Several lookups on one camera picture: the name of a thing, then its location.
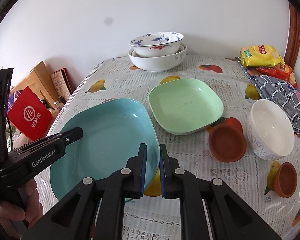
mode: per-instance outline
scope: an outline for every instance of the yellow chip bag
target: yellow chip bag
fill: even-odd
[[[277,50],[270,45],[259,45],[241,48],[241,63],[245,67],[273,67],[285,64]]]

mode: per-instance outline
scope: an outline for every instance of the small brown clay bowl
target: small brown clay bowl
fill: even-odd
[[[274,191],[280,197],[291,197],[297,188],[297,172],[291,163],[283,163],[274,177]]]
[[[209,147],[219,161],[231,163],[242,158],[247,142],[238,128],[223,123],[216,125],[210,132]]]

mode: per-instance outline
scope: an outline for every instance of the blue plate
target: blue plate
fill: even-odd
[[[138,101],[119,98],[89,108],[69,120],[61,132],[80,126],[82,139],[66,148],[66,155],[51,165],[50,182],[60,200],[85,177],[102,179],[124,168],[147,145],[145,189],[154,178],[160,147],[145,107]]]

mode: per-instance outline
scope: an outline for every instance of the fruit print tablecloth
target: fruit print tablecloth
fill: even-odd
[[[300,230],[300,136],[295,137],[293,152],[279,160],[290,162],[297,170],[298,186],[290,198],[280,198],[267,189],[271,162],[256,157],[249,143],[242,159],[235,163],[216,160],[208,145],[207,129],[176,136],[163,130],[154,119],[147,96],[152,88],[179,78],[196,78],[208,84],[224,104],[223,119],[238,125],[246,137],[246,119],[258,93],[235,61],[214,56],[187,55],[179,66],[161,73],[152,73],[133,66],[128,57],[108,59],[95,67],[69,99],[50,133],[61,130],[77,113],[111,98],[133,98],[145,105],[153,121],[159,143],[165,143],[170,156],[182,168],[198,178],[221,178],[248,203],[283,239],[293,239]],[[47,212],[56,202],[50,187],[50,169],[36,177],[40,199]],[[178,200],[143,197],[126,204],[123,239],[181,239]]]

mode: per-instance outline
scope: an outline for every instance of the white bowl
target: white bowl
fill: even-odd
[[[249,113],[247,135],[253,152],[261,159],[273,161],[290,154],[294,131],[286,113],[277,104],[259,99]]]
[[[136,51],[131,48],[128,52],[129,58],[134,65],[143,70],[151,72],[167,71],[181,64],[186,56],[187,45],[181,43],[177,53],[162,57],[140,57]]]
[[[161,57],[178,51],[183,35],[174,32],[148,33],[134,38],[129,45],[140,57]]]

